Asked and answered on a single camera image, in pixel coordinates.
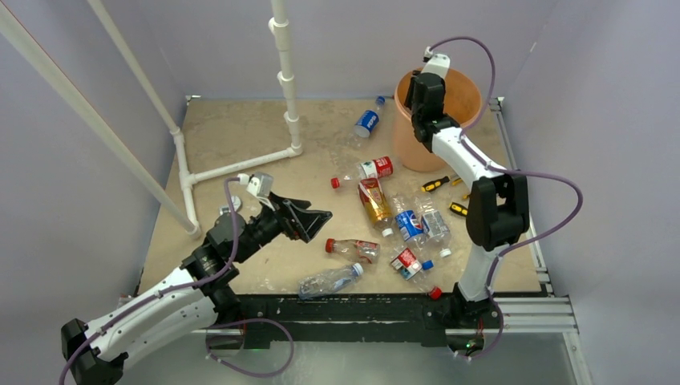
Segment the gold red drink bottle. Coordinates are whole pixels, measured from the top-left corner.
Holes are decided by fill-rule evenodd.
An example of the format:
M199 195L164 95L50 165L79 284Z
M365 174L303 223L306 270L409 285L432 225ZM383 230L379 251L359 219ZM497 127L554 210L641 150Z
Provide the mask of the gold red drink bottle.
M373 229L380 232L383 237L392 236L394 234L392 228L394 214L379 180L376 178L360 180L358 196Z

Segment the red cap clear bottle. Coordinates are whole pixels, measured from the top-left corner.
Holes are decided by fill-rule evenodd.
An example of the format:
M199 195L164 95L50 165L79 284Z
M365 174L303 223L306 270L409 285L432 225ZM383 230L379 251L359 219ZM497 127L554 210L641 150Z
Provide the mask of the red cap clear bottle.
M371 265L378 260L380 244L371 241L357 239L336 240L328 238L325 243L325 251L336 254L348 261Z

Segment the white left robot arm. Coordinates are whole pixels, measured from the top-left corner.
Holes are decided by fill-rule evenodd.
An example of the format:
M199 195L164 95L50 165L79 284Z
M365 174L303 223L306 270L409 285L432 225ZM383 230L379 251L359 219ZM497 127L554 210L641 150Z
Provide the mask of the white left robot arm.
M239 274L236 265L281 234L313 240L333 214L310 206L270 193L249 220L221 214L200 246L160 283L99 318L62 326L66 364L58 382L71 375L77 384L115 384L126 367L184 334L242 320L241 301L229 285Z

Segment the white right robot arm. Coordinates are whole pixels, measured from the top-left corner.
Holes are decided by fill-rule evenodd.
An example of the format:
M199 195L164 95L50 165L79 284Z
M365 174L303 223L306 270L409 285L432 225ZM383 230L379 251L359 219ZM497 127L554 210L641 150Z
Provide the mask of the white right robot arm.
M466 229L471 251L451 295L452 320L470 326L492 308L492 286L503 249L528 231L528 183L513 176L468 144L456 120L444 111L443 77L414 71L407 91L414 135L429 152L444 160L467 185Z

